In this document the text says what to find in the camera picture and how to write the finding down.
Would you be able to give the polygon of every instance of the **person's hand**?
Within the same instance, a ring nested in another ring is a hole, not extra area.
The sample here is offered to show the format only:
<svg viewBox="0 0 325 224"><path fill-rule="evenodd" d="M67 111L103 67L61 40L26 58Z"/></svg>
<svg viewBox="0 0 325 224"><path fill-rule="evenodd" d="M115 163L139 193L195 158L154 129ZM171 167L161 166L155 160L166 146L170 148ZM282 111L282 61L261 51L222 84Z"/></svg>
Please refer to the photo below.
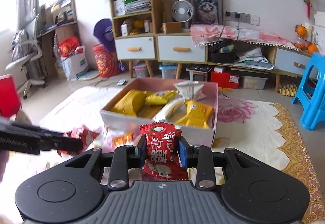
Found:
<svg viewBox="0 0 325 224"><path fill-rule="evenodd" d="M2 181L2 177L5 170L5 164L9 159L9 151L0 150L0 182Z"/></svg>

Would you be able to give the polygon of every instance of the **egg carton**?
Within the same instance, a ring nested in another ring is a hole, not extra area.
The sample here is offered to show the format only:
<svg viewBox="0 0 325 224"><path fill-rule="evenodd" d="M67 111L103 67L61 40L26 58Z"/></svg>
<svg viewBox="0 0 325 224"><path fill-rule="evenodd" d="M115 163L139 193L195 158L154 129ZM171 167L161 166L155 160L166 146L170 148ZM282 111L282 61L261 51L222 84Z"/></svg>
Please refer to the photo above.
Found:
<svg viewBox="0 0 325 224"><path fill-rule="evenodd" d="M283 96L295 96L298 90L298 86L293 82L286 80L281 81L279 85L279 92Z"/></svg>

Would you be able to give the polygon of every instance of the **picture frame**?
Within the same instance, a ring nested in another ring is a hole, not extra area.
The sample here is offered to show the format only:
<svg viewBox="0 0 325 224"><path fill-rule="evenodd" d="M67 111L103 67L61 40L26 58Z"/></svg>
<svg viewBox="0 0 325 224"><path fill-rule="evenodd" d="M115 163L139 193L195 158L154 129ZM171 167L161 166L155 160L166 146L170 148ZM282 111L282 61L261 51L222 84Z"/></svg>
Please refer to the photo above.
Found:
<svg viewBox="0 0 325 224"><path fill-rule="evenodd" d="M222 0L189 0L194 9L192 24L223 25Z"/></svg>

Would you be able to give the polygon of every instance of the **red chair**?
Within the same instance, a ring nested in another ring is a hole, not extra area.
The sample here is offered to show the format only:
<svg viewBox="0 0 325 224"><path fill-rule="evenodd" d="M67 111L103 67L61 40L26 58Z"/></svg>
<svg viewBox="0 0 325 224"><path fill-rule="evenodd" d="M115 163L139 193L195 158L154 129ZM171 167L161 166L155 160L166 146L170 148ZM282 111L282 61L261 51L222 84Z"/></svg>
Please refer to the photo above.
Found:
<svg viewBox="0 0 325 224"><path fill-rule="evenodd" d="M21 106L12 76L0 76L0 116L9 118L17 114Z"/></svg>

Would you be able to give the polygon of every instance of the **pink flower print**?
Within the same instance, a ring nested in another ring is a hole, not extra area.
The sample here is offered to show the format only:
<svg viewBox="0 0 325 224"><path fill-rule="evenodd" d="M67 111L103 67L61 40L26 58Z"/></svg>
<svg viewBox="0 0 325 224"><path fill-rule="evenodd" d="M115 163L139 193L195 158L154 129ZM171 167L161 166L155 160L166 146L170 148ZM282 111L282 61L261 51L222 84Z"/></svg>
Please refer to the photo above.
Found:
<svg viewBox="0 0 325 224"><path fill-rule="evenodd" d="M257 113L253 103L237 98L219 98L217 120L221 122L244 123Z"/></svg>

